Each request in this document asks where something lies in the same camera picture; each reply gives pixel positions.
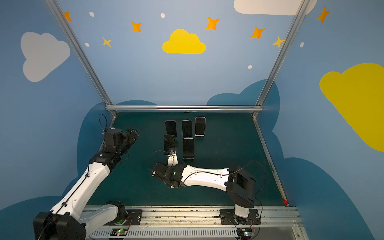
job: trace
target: star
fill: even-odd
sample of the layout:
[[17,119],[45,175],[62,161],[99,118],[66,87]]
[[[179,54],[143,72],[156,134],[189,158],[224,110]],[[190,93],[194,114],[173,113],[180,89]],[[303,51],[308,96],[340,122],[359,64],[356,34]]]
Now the star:
[[132,23],[132,26],[133,26],[132,32],[134,32],[134,31],[138,31],[138,32],[141,33],[141,30],[140,30],[140,25],[141,25],[141,23],[138,23],[138,24],[135,24],[135,23],[133,23],[133,22],[131,22],[131,23]]
[[277,37],[277,42],[274,43],[274,44],[272,44],[272,46],[273,46],[273,45],[277,45],[277,46],[279,46],[279,48],[280,48],[281,43],[284,42],[284,41],[285,41],[285,39],[281,40],[281,39],[280,39],[280,36],[278,36],[278,37]]
[[64,16],[65,16],[65,18],[66,18],[68,21],[72,22],[72,19],[70,18],[70,12],[66,12],[66,13],[64,13]]
[[212,20],[212,19],[208,18],[208,26],[205,30],[213,29],[216,31],[216,24],[218,21],[219,21],[219,19]]
[[107,40],[105,40],[104,38],[103,38],[103,40],[104,40],[103,45],[108,45],[109,47],[111,47],[111,46],[109,45],[109,42],[112,41],[112,40],[107,41]]
[[252,39],[252,38],[258,38],[258,39],[260,39],[260,38],[262,37],[262,33],[263,33],[264,30],[265,30],[265,28],[264,28],[264,29],[258,29],[258,28],[255,28],[255,32],[254,32],[253,35],[251,36],[251,39]]
[[321,13],[321,15],[317,18],[317,20],[321,20],[321,23],[323,23],[324,22],[324,19],[328,16],[328,14],[330,14],[331,13],[331,11],[327,11],[327,10],[325,10],[325,8],[324,8],[324,10],[323,10],[323,12]]

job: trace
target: black smartphone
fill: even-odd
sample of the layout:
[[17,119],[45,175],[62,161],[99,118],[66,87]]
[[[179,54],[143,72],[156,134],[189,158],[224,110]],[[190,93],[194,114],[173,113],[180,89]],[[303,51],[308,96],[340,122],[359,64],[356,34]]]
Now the black smartphone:
[[193,138],[183,139],[183,159],[193,159],[195,157],[195,140]]
[[169,149],[175,148],[175,135],[164,135],[164,155],[170,153]]
[[192,137],[192,120],[183,120],[181,125],[183,137]]
[[195,136],[203,137],[205,134],[205,117],[195,118]]
[[177,137],[176,121],[166,121],[166,130],[168,135],[175,135]]

